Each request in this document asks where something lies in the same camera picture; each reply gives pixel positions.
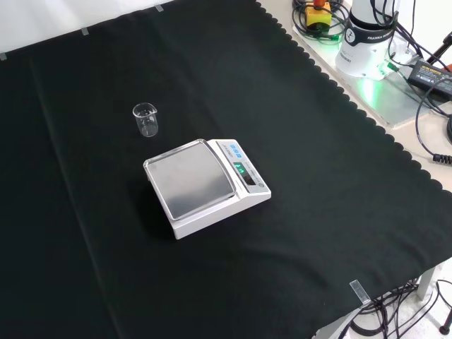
white table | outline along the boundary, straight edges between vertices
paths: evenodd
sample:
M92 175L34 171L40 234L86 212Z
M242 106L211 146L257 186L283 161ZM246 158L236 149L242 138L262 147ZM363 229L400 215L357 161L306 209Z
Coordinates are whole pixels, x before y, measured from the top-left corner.
M292 2L290 0L259 0L259 2L262 4L262 7L267 10L267 12L269 12L274 18L278 19L278 22L282 25L282 28L284 28L287 33L292 36L292 39L296 41L299 46L303 47L304 42L292 31ZM333 76L324 67L322 67L319 60L316 60L314 57L312 57L312 59L314 59L316 65L322 68L324 73L327 73L330 78L340 84L340 79ZM367 116L374 119L377 125L380 126L380 123L376 120L372 113L368 112L352 93L345 89L345 94L357 104L358 108L364 110L367 113ZM442 108L446 112L452 113L452 102L448 102L448 104ZM424 143L434 153L452 155L452 145L449 143L446 135L446 123L447 120L437 114L426 114L426 116L419 120L420 133ZM418 161L421 164L422 169L430 173L432 179L440 182L445 190L452 191L452 167L439 165L432 161L432 156L427 153L424 148L422 148L417 140L415 123L413 121L396 129L386 128L386 133L392 135L396 142L403 145L404 149L412 155L413 160ZM438 271L438 268L434 267L422 275L417 293L421 299L424 299L436 271ZM316 339L336 339L344 326L353 319L358 311L359 309L354 310L347 316L344 316L336 322L322 328L317 334Z

scale weighing pan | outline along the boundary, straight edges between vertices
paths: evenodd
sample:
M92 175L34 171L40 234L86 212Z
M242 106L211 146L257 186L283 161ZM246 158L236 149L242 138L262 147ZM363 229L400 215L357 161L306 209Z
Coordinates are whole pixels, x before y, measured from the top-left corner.
M199 139L143 166L176 239L271 197L236 140Z

scale display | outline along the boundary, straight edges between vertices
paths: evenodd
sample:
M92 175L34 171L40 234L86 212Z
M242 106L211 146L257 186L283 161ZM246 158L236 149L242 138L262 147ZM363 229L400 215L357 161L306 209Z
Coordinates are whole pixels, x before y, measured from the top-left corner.
M234 162L234 166L238 173L240 173L240 175L242 176L243 180L246 182L247 185L249 186L256 185L256 182L254 182L254 180L251 178L251 175L249 175L248 171L241 162Z

table leg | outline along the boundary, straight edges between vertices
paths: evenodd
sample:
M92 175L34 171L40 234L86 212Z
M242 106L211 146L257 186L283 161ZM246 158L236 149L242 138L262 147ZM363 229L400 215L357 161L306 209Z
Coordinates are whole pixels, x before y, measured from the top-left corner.
M417 296L421 300L424 300L437 268L438 266L430 268L428 271L421 275L421 281L419 282L419 288L417 289Z
M344 327L348 325L351 320L357 315L359 309L355 309L353 312L349 313L347 316L336 320L334 323L321 328L314 339L337 339Z

power adapter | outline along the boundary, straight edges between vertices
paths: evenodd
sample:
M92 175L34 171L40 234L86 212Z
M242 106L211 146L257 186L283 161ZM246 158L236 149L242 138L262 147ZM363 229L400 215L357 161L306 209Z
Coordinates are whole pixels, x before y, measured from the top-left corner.
M419 60L411 71L408 83L427 91L435 83L445 78L452 81L452 73ZM439 83L432 92L447 100L452 100L452 82Z

